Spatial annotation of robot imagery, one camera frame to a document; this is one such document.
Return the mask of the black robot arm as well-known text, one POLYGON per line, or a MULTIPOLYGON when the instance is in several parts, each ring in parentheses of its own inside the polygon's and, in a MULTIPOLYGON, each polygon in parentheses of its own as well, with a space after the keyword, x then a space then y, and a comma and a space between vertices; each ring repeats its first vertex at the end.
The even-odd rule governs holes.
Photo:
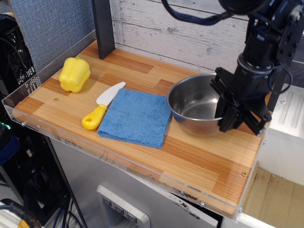
POLYGON ((265 99, 286 91, 283 83, 292 78, 291 62, 304 30, 301 0, 222 0, 232 15, 249 18, 244 51, 231 73, 221 67, 211 86, 219 94, 215 116, 219 130, 227 132, 246 124, 262 134, 271 120, 265 99))

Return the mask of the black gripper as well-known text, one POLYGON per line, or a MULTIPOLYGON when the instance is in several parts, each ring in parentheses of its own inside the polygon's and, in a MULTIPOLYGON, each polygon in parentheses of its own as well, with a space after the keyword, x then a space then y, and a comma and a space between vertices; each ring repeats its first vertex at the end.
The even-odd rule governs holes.
POLYGON ((216 76, 210 85, 219 94, 215 117, 222 118, 219 130, 223 133, 237 129, 245 123, 255 135, 265 131, 271 120, 265 98, 270 93, 268 75, 270 68, 258 68, 238 64, 231 73, 222 67, 216 68, 216 76))

